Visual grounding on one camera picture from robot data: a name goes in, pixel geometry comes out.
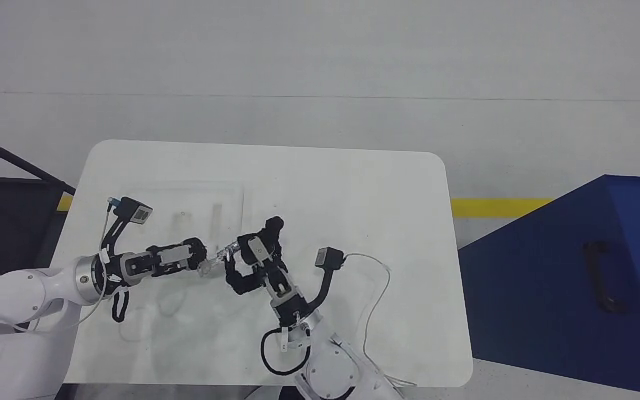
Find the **blue panel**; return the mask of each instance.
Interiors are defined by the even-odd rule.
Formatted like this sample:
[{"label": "blue panel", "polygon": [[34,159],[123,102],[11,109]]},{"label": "blue panel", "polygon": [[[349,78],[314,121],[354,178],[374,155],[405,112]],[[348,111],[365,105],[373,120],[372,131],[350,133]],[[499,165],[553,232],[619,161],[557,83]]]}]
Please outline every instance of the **blue panel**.
[{"label": "blue panel", "polygon": [[[623,233],[612,180],[598,178],[460,249],[474,357],[640,390],[632,230]],[[640,205],[640,183],[634,189]],[[624,315],[596,302],[583,253],[594,241],[608,244],[600,269],[607,292],[627,306]]]}]

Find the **black cable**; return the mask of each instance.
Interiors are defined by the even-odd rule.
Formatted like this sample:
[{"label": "black cable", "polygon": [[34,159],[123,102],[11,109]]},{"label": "black cable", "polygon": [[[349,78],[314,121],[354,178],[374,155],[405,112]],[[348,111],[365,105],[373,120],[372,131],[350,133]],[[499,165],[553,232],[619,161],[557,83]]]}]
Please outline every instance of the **black cable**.
[{"label": "black cable", "polygon": [[[296,366],[295,368],[290,369],[288,371],[278,371],[276,369],[273,369],[273,367],[269,365],[269,362],[267,361],[267,358],[264,355],[264,344],[267,341],[267,338],[269,336],[273,335],[274,333],[280,332],[280,329],[281,328],[272,329],[269,332],[265,333],[264,336],[262,336],[262,341],[260,341],[260,357],[262,358],[262,363],[264,364],[265,368],[269,370],[269,372],[278,376],[287,376],[287,375],[293,374],[294,372],[298,372],[300,369],[302,369],[302,367],[304,367],[307,361],[309,361],[309,357],[311,356],[311,345],[307,347],[307,352],[304,355],[304,360],[302,360],[302,362],[298,364],[298,366]],[[307,334],[307,337],[311,335],[311,332],[309,331],[309,329],[307,329],[305,333]]]},{"label": "black cable", "polygon": [[124,316],[127,312],[127,306],[129,305],[129,291],[124,292],[124,301],[122,302],[122,309],[118,314],[118,303],[120,300],[120,292],[113,296],[113,306],[111,307],[111,318],[117,323],[124,321]]}]

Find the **tabletop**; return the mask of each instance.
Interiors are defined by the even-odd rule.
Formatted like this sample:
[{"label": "tabletop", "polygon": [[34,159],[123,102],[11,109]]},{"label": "tabletop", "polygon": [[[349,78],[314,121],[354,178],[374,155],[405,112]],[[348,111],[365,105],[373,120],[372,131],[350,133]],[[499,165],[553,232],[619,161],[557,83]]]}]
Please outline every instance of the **tabletop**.
[{"label": "tabletop", "polygon": [[[149,241],[170,244],[194,230],[207,230],[208,246],[224,244],[279,215],[283,260],[308,300],[320,287],[322,271],[313,266],[319,248],[380,259],[391,268],[391,283],[370,322],[369,355],[385,373],[418,386],[460,386],[470,378],[447,179],[434,154],[105,141],[87,159],[52,265],[94,254],[106,199],[123,195],[142,196],[154,208],[147,224],[160,225],[123,234],[117,253],[144,251]],[[366,315],[385,283],[375,262],[349,258],[319,310],[360,348]],[[182,272],[147,278],[130,294],[122,324],[111,320],[105,301],[80,325],[65,382],[291,383],[260,359],[262,335],[278,325],[265,291],[238,296],[221,275]],[[270,347],[276,367],[301,357]]]}]

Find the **white table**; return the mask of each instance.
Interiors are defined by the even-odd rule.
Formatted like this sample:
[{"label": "white table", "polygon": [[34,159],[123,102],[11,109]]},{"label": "white table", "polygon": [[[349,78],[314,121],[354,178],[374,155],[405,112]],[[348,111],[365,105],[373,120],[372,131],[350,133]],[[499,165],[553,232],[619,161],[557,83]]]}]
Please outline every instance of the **white table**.
[{"label": "white table", "polygon": [[[321,271],[313,266],[320,247],[364,252],[386,262],[392,268],[391,285],[370,324],[367,349],[372,358],[386,373],[418,386],[460,386],[470,378],[471,348],[449,193],[437,156],[102,142],[89,155],[53,263],[96,252],[107,197],[127,194],[124,188],[132,185],[177,181],[241,184],[243,232],[260,229],[268,217],[282,216],[284,260],[308,300],[320,286]],[[143,250],[130,248],[124,236],[116,247],[117,252]],[[355,257],[334,274],[320,311],[356,347],[363,339],[363,311],[370,310],[385,280],[377,264]],[[176,297],[180,307],[171,315],[159,311],[163,301]],[[111,320],[111,302],[105,302],[80,326],[65,381],[290,383],[271,375],[260,360],[260,338],[277,326],[268,300],[264,291],[238,296],[222,277],[198,279],[193,273],[147,279],[132,288],[122,325]],[[268,356],[278,365],[280,353],[275,343],[270,347]],[[283,362],[295,363],[300,355],[287,357],[292,358]]]}]

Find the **cable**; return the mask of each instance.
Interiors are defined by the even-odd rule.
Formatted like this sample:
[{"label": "cable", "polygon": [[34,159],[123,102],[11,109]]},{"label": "cable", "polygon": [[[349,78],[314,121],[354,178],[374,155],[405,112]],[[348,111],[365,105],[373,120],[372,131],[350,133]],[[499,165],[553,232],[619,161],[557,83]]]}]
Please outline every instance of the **cable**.
[{"label": "cable", "polygon": [[[111,211],[111,204],[109,204],[109,206],[107,207],[107,217],[105,218],[104,227],[102,228],[101,237],[104,237],[104,231],[107,229],[107,221],[109,220],[109,212],[110,211]],[[86,321],[98,309],[98,306],[100,305],[100,303],[104,299],[104,294],[105,294],[106,291],[107,291],[107,269],[105,268],[105,266],[102,266],[102,291],[100,292],[100,297],[98,297],[98,301],[91,308],[91,311],[89,311],[89,313],[87,315],[85,315],[84,317],[82,317],[78,322],[76,322],[74,324],[71,324],[71,325],[68,325],[68,326],[65,326],[63,328],[51,329],[51,330],[48,330],[48,331],[36,331],[36,328],[40,324],[40,318],[38,318],[38,320],[36,321],[36,325],[33,327],[32,330],[22,328],[22,327],[20,327],[18,325],[9,323],[9,322],[4,321],[4,320],[2,320],[2,323],[12,327],[13,329],[15,329],[15,330],[17,330],[19,332],[29,332],[29,333],[37,333],[37,334],[63,332],[63,331],[75,328],[76,326],[78,326],[81,323],[83,323],[84,321]]]},{"label": "cable", "polygon": [[[371,308],[371,311],[369,312],[369,316],[367,317],[367,322],[364,326],[364,341],[362,342],[362,353],[364,354],[365,357],[367,357],[367,360],[369,360],[376,368],[378,368],[379,370],[381,370],[381,368],[378,366],[378,364],[375,363],[375,361],[373,361],[373,359],[371,357],[369,357],[369,354],[367,354],[367,338],[369,336],[369,322],[371,321],[371,316],[373,315],[373,312],[376,310],[376,307],[378,307],[378,304],[380,303],[380,300],[382,300],[382,297],[384,296],[384,294],[387,292],[387,288],[389,288],[389,283],[391,283],[391,268],[389,268],[389,266],[385,263],[383,263],[382,261],[378,260],[377,258],[370,256],[368,254],[364,254],[364,253],[349,253],[347,255],[344,256],[344,262],[347,262],[347,259],[349,257],[352,256],[360,256],[360,257],[364,257],[364,258],[368,258],[370,260],[373,260],[375,262],[377,262],[378,264],[380,264],[382,266],[382,268],[384,268],[384,270],[387,272],[387,283],[384,285],[384,289],[382,289],[382,292],[380,293],[380,296],[378,297],[378,300],[376,300],[375,304],[373,305],[373,308]],[[418,386],[416,383],[411,382],[411,381],[406,381],[404,379],[400,379],[400,378],[396,378],[394,376],[391,375],[384,375],[389,382],[395,386]]]},{"label": "cable", "polygon": [[[264,336],[262,336],[262,340],[260,341],[260,357],[262,358],[262,363],[264,364],[265,368],[267,368],[269,370],[269,372],[271,372],[274,375],[278,375],[278,376],[287,376],[287,375],[291,375],[294,372],[298,372],[300,369],[302,369],[302,367],[304,367],[304,365],[307,363],[307,361],[309,361],[309,357],[311,356],[311,346],[309,345],[307,347],[307,351],[304,355],[304,360],[302,360],[302,362],[300,364],[298,364],[296,367],[288,370],[288,371],[278,371],[277,369],[273,369],[273,367],[271,365],[269,365],[269,362],[267,361],[267,357],[265,357],[264,355],[264,344],[267,341],[267,338],[271,335],[273,335],[274,333],[278,333],[280,332],[280,328],[276,328],[276,329],[272,329],[269,332],[265,333]],[[311,335],[311,331],[309,329],[305,330],[305,333],[307,334],[307,337],[309,337]]]}]

